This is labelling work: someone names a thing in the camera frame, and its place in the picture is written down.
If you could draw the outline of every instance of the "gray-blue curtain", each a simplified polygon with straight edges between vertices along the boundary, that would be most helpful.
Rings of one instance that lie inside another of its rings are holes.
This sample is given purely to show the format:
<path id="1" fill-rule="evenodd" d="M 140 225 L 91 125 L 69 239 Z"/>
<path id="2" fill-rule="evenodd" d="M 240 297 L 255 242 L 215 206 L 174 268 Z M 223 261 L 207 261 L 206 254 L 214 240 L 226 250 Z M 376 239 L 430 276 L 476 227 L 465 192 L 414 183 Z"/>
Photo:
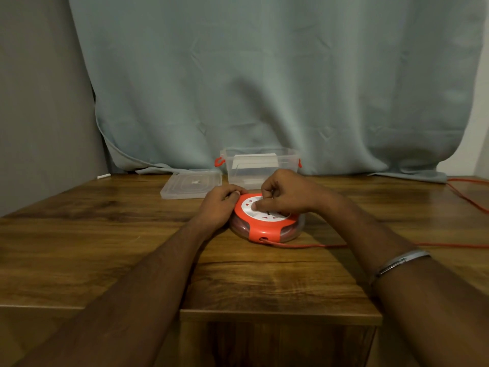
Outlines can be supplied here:
<path id="1" fill-rule="evenodd" d="M 437 181 L 468 121 L 486 14 L 485 0 L 70 5 L 122 169 L 213 168 L 224 147 L 284 146 L 305 174 Z"/>

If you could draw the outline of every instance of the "person's right hand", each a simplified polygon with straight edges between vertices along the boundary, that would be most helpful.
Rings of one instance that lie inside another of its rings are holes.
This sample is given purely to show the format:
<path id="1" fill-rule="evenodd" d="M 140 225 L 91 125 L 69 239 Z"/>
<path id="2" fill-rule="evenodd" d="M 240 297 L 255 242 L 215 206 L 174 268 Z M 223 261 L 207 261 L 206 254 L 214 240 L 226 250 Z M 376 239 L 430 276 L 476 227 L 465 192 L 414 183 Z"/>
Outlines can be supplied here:
<path id="1" fill-rule="evenodd" d="M 265 180 L 262 185 L 263 199 L 255 202 L 251 209 L 292 214 L 316 212 L 325 193 L 325 187 L 292 170 L 279 169 Z"/>

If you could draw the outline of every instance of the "red latch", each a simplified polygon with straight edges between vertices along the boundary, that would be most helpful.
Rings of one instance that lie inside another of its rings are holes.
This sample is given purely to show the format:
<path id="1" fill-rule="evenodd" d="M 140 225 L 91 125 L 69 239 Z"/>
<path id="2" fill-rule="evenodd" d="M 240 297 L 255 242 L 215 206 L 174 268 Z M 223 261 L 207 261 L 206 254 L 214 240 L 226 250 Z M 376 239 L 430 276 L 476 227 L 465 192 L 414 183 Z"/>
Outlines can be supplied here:
<path id="1" fill-rule="evenodd" d="M 222 157 L 222 156 L 221 156 L 221 157 L 219 157 L 218 159 L 216 159 L 216 160 L 214 161 L 214 166 L 219 167 L 219 166 L 221 166 L 223 163 L 225 163 L 225 162 L 226 162 L 226 160 L 222 160 L 222 159 L 223 159 L 223 157 Z"/>

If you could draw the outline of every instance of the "plastic container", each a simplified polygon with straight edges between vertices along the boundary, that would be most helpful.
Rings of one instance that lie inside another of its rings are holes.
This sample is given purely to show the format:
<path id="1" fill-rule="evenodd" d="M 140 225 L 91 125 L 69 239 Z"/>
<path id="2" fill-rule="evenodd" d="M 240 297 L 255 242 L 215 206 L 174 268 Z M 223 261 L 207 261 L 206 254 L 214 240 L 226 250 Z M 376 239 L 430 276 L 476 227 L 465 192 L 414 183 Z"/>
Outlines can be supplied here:
<path id="1" fill-rule="evenodd" d="M 188 170 L 173 174 L 160 192 L 164 200 L 204 198 L 215 186 L 223 184 L 219 170 Z"/>
<path id="2" fill-rule="evenodd" d="M 240 197 L 229 219 L 231 230 L 253 242 L 266 239 L 283 243 L 297 238 L 304 228 L 304 215 L 283 216 L 276 212 L 252 211 L 253 202 L 261 198 L 261 194 L 244 194 Z"/>
<path id="3" fill-rule="evenodd" d="M 277 169 L 297 172 L 302 167 L 299 153 L 290 148 L 224 148 L 215 166 L 225 163 L 229 184 L 260 189 Z"/>

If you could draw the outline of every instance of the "wooden desk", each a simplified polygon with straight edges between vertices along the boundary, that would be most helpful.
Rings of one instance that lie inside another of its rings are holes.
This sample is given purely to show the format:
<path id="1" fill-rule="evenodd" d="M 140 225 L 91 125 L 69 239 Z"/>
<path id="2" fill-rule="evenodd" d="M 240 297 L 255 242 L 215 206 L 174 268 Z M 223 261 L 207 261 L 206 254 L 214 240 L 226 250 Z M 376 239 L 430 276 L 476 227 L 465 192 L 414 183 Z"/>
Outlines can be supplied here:
<path id="1" fill-rule="evenodd" d="M 94 180 L 0 219 L 0 365 L 83 309 L 197 210 L 162 200 L 168 176 Z M 489 217 L 444 185 L 316 177 L 417 242 L 488 244 Z M 489 204 L 489 188 L 458 184 Z M 308 214 L 297 243 L 341 243 Z M 431 248 L 489 294 L 489 250 Z M 159 361 L 171 365 L 364 365 L 382 312 L 348 249 L 281 250 L 225 230 L 196 258 L 180 322 Z"/>

